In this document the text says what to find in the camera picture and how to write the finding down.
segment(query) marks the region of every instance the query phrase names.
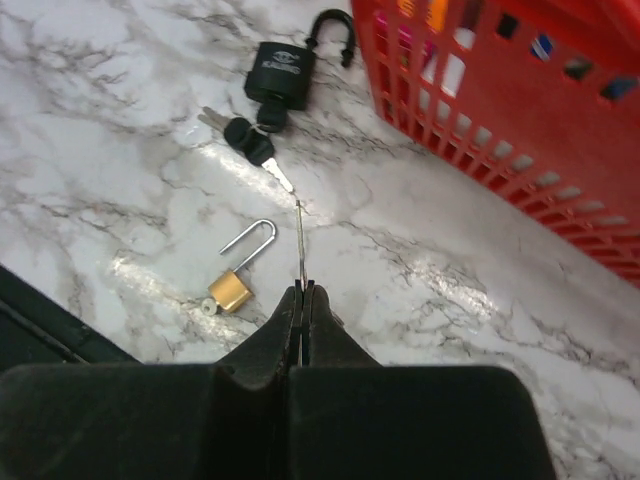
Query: bunch of keys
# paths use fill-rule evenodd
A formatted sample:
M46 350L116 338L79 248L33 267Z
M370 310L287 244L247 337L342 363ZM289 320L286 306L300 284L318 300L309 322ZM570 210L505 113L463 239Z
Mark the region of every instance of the bunch of keys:
M200 120L213 127L219 115L208 107L205 107L203 112L204 115L199 116ZM225 127L224 139L234 150L242 153L251 165L264 168L288 193L293 193L293 185L275 160L276 149L271 139L260 131L260 127L252 125L246 118L236 117Z

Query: small gold padlock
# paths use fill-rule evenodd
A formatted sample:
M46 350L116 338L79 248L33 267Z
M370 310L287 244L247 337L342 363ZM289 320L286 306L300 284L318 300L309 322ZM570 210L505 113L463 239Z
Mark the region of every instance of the small gold padlock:
M238 265L233 270L227 270L220 278L218 278L215 282L209 285L209 293L213 297L216 302L217 307L220 307L227 313L233 313L238 308L240 308L251 296L251 290L242 283L242 280L236 275L236 272L244 267L247 263L253 260L259 253L261 253L267 246L273 242L276 238L276 234L278 230L276 229L275 224L271 220L261 219L256 220L253 224L249 225L242 233L240 233L236 238L227 243L220 250L220 254L225 253L231 247L233 247L236 243L242 240L248 233L257 228L259 225L268 225L271 227L271 235L267 240L260 245L251 255L245 258L240 265ZM208 304L203 302L203 310L205 313L211 312L211 308Z

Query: padlock shackle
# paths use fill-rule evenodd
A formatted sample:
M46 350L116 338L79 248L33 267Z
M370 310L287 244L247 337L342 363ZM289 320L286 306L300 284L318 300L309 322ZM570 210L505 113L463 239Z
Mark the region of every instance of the padlock shackle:
M273 223L271 220L267 220L266 218L256 220L247 228L245 228L244 231L240 232L233 240L231 240L229 243L227 243L224 247L220 249L219 253L220 255L222 255L224 252L226 252L231 247L233 247L236 243L242 240L247 234L255 230L258 227L258 225L263 225L263 224L269 225L271 227L271 235L269 235L269 238L267 238L262 245L256 248L251 255L249 255L242 262L240 262L240 265L238 265L236 268L233 269L234 273L240 270L242 267L244 267L251 260L253 260L260 252L262 252L265 248L267 248L267 246L276 239L276 234L278 233L278 229L276 228L275 223Z
M349 36L347 37L347 42L345 44L344 50L342 50L342 66L344 68L348 68L351 65L351 60L353 60L353 55L356 49L356 31L353 28L353 18L344 10L340 10L337 8L331 8L329 10L325 10L318 15L313 22L313 27L311 28L311 33L309 34L309 38L305 41L307 44L307 48L309 50L313 50L318 46L318 33L320 33L320 28L325 20L338 20L342 22L349 30Z

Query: black shackle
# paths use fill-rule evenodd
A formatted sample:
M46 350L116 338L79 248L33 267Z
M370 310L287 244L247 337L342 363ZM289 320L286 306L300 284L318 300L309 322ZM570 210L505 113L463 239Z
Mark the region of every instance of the black shackle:
M313 50L318 46L318 33L320 32L320 28L325 20L338 20L342 22L349 30L349 36L347 37L347 42L345 44L344 50L342 50L342 66L344 68L348 68L351 65L351 60L353 60L354 51L356 49L356 32L353 28L353 18L347 12L343 10L339 10L337 8L332 8L329 10L325 10L320 13L313 22L313 27L311 28L311 34L309 38L305 41L307 44L307 49Z

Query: black padlock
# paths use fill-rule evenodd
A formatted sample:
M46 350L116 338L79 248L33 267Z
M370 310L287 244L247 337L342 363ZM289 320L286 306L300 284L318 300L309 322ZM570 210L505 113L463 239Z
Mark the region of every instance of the black padlock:
M247 75L244 91L251 100L260 102L257 122L267 132L281 131L286 124L287 110L304 110L311 87L311 76L316 61L313 49L316 37L325 20L338 20L349 30L342 66L348 67L353 59L356 37L353 19L342 10L325 10L316 18L306 48L286 43L262 42L253 68Z

